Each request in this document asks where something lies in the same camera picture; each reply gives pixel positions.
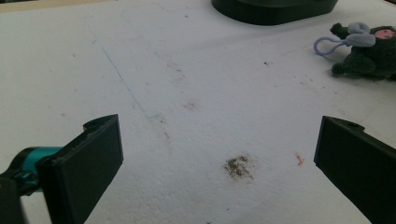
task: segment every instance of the stuffed toy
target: stuffed toy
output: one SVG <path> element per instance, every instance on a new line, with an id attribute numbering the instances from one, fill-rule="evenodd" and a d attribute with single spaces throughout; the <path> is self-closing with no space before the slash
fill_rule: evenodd
<path id="1" fill-rule="evenodd" d="M 332 66 L 334 75 L 396 77 L 396 26 L 370 29 L 362 22 L 351 23 L 348 27 L 336 23 L 330 31 L 340 39 L 319 38 L 314 44 L 316 54 L 324 56 L 333 53 L 340 46 L 352 46 L 350 54 L 344 61 Z M 323 40 L 329 40 L 338 45 L 327 52 L 322 52 L 318 49 L 318 44 Z"/>

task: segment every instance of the black 3d printed part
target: black 3d printed part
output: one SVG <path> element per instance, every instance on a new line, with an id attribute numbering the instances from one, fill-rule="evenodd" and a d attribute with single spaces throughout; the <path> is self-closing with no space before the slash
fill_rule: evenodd
<path id="1" fill-rule="evenodd" d="M 256 25 L 278 25 L 332 11 L 337 0 L 212 0 L 220 13 Z"/>
<path id="2" fill-rule="evenodd" d="M 396 223 L 396 150 L 364 127 L 323 117 L 315 163 L 374 224 Z"/>
<path id="3" fill-rule="evenodd" d="M 122 164 L 117 115 L 84 124 L 84 133 L 35 167 L 52 223 L 84 223 Z"/>
<path id="4" fill-rule="evenodd" d="M 25 224 L 17 184 L 0 177 L 0 223 Z"/>

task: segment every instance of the blue line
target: blue line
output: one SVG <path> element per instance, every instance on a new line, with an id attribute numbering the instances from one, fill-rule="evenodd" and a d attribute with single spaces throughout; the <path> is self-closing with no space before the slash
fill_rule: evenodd
<path id="1" fill-rule="evenodd" d="M 88 28 L 90 29 L 90 31 L 93 33 L 93 35 L 96 37 L 96 33 L 92 30 L 91 26 L 89 25 L 89 23 L 87 22 L 87 19 L 90 18 L 84 18 L 85 22 L 88 25 Z M 143 106 L 137 101 L 136 97 L 134 97 L 134 93 L 132 92 L 131 88 L 129 88 L 128 84 L 125 82 L 125 79 L 122 77 L 119 68 L 114 64 L 113 60 L 111 60 L 110 56 L 108 55 L 107 51 L 105 50 L 105 48 L 103 47 L 102 43 L 95 39 L 94 41 L 92 41 L 92 44 L 94 45 L 95 43 L 97 43 L 99 45 L 99 47 L 102 49 L 102 52 L 106 55 L 106 57 L 108 58 L 108 60 L 110 61 L 111 65 L 113 66 L 113 68 L 116 70 L 119 78 L 121 79 L 123 85 L 125 86 L 125 88 L 127 89 L 127 91 L 130 93 L 130 95 L 132 96 L 132 98 L 134 99 L 134 102 L 137 104 L 137 106 L 139 107 L 139 109 L 142 111 L 142 113 L 144 114 L 144 116 L 146 117 L 146 119 L 152 119 L 155 117 L 158 117 L 159 115 L 161 115 L 161 113 L 153 115 L 153 116 L 149 116 L 147 114 L 147 112 L 145 111 L 145 109 L 143 108 Z"/>

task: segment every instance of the plush toy ear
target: plush toy ear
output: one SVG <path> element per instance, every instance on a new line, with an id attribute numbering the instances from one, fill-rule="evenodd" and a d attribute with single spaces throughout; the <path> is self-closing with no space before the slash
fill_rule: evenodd
<path id="1" fill-rule="evenodd" d="M 346 42 L 354 47 L 372 47 L 375 44 L 375 36 L 370 35 L 370 27 L 363 22 L 350 23 L 347 27 L 350 33 Z"/>
<path id="2" fill-rule="evenodd" d="M 375 44 L 375 36 L 369 34 L 354 34 L 346 37 L 350 46 L 369 48 Z"/>
<path id="3" fill-rule="evenodd" d="M 370 34 L 370 27 L 363 22 L 353 22 L 347 27 L 350 34 Z"/>

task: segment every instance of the black base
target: black base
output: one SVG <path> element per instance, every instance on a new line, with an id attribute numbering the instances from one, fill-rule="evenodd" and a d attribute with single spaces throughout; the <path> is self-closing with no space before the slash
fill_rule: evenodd
<path id="1" fill-rule="evenodd" d="M 337 0 L 212 0 L 220 13 L 256 25 L 278 25 L 332 11 Z"/>

